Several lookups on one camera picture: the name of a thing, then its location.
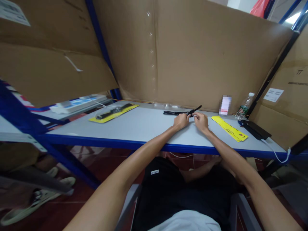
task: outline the finger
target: finger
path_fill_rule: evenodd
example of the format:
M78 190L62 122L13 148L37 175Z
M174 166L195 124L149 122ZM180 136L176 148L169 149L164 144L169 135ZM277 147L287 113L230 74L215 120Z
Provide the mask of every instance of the finger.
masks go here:
M200 113L200 112L194 112L192 115L193 115L193 116L194 116L194 115L195 115L195 116L204 116L204 114L203 114L203 113Z

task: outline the red bag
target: red bag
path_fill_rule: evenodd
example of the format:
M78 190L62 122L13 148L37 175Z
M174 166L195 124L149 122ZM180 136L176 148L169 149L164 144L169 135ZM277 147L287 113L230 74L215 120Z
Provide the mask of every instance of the red bag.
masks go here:
M250 11L250 14L253 14L254 16L260 18L264 18L264 11L269 1L270 0L258 0Z

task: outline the white shirt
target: white shirt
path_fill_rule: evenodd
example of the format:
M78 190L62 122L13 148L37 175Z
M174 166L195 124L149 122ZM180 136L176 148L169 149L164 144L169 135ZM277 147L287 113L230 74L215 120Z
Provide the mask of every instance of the white shirt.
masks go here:
M219 224L213 218L192 210L183 210L149 231L185 230L185 231L221 231Z

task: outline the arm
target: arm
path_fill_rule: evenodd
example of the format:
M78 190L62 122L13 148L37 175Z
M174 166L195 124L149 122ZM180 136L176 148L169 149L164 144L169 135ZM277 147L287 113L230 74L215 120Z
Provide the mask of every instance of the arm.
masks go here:
M197 128L211 141L247 188L265 230L302 230L253 167L209 130L207 116L198 112L193 115L196 116Z
M221 157L217 157L195 170L191 170L191 171L180 170L180 172L182 176L184 177L185 182L189 183L191 181L194 181L194 180L197 180L197 179L200 179L206 176L210 172L210 170L213 168L213 166L216 164L219 164L221 160L222 160Z
M174 119L173 126L141 146L121 163L97 188L64 231L114 230L134 180L165 143L188 124L188 120L189 116L180 114Z

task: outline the black phone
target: black phone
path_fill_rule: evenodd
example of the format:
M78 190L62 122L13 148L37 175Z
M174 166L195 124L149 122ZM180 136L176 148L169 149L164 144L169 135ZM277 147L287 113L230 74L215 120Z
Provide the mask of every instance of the black phone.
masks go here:
M263 128L256 125L254 122L248 120L241 120L241 122L243 123L244 128L246 128L246 130L249 131L258 140L266 140L267 138L272 136Z

